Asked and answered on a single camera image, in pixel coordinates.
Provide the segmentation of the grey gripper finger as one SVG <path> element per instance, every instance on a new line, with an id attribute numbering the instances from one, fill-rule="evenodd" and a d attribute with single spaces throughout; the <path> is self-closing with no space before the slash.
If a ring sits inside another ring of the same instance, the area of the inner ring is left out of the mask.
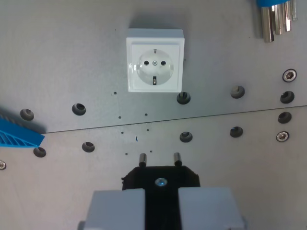
<path id="1" fill-rule="evenodd" d="M 145 190 L 95 191 L 79 230 L 144 230 Z"/>
<path id="2" fill-rule="evenodd" d="M 244 230 L 246 228 L 229 188 L 180 188 L 178 199 L 183 230 Z"/>

